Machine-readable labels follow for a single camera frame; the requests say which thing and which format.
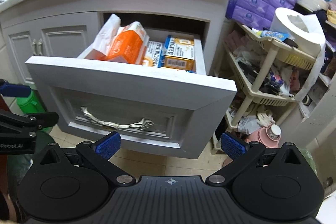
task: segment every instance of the circular logo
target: circular logo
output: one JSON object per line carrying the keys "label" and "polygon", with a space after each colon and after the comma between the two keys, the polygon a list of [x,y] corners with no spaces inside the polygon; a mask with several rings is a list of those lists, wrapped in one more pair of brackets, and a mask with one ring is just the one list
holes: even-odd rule
{"label": "circular logo", "polygon": [[167,180],[167,182],[168,182],[170,185],[173,185],[173,184],[175,184],[177,181],[174,180],[174,179],[169,179],[169,180]]}

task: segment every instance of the barcode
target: barcode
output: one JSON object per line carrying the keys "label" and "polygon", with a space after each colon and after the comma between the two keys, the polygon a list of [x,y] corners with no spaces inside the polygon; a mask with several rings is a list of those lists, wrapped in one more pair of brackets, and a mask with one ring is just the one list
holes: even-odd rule
{"label": "barcode", "polygon": [[168,59],[168,65],[185,69],[186,62]]}

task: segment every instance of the toilet paper roll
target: toilet paper roll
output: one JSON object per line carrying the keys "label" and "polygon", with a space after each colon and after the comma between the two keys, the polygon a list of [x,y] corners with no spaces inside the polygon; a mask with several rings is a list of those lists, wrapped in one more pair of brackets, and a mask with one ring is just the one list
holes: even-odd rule
{"label": "toilet paper roll", "polygon": [[311,28],[308,28],[304,22],[301,22],[301,24],[296,23],[298,26],[301,25],[301,28],[293,24],[293,22],[296,20],[296,16],[303,17],[303,15],[294,10],[287,8],[277,8],[275,10],[275,15],[270,30],[289,34],[294,42],[298,45],[299,50],[313,57],[317,57],[321,50],[321,45],[323,45],[326,40],[323,35],[320,23],[316,18],[317,23],[315,23],[315,26],[318,28],[318,31],[307,31],[311,30]]}
{"label": "toilet paper roll", "polygon": [[311,11],[328,10],[328,3],[325,0],[297,0],[299,5]]}

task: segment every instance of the orange tissue package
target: orange tissue package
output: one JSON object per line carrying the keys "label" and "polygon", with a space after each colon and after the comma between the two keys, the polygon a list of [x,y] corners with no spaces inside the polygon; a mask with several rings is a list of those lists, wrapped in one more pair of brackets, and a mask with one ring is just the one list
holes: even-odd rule
{"label": "orange tissue package", "polygon": [[149,36],[140,22],[133,22],[114,38],[105,61],[141,65]]}

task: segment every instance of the cabinet knob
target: cabinet knob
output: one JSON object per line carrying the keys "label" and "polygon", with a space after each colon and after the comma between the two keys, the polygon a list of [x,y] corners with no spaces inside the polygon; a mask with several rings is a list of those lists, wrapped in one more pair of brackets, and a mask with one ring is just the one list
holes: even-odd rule
{"label": "cabinet knob", "polygon": [[43,40],[42,39],[38,41],[37,46],[39,48],[39,56],[43,56],[43,52],[42,52]]}
{"label": "cabinet knob", "polygon": [[110,127],[113,129],[137,129],[137,130],[143,131],[154,125],[154,123],[151,120],[148,120],[145,118],[142,118],[140,122],[136,122],[132,124],[117,124],[114,122],[104,122],[104,121],[97,119],[90,112],[88,112],[87,107],[81,107],[81,111],[84,113],[84,116],[89,118],[90,120],[98,123],[101,126]]}
{"label": "cabinet knob", "polygon": [[36,39],[34,39],[31,43],[31,46],[33,48],[33,55],[36,56],[37,53],[36,53]]}

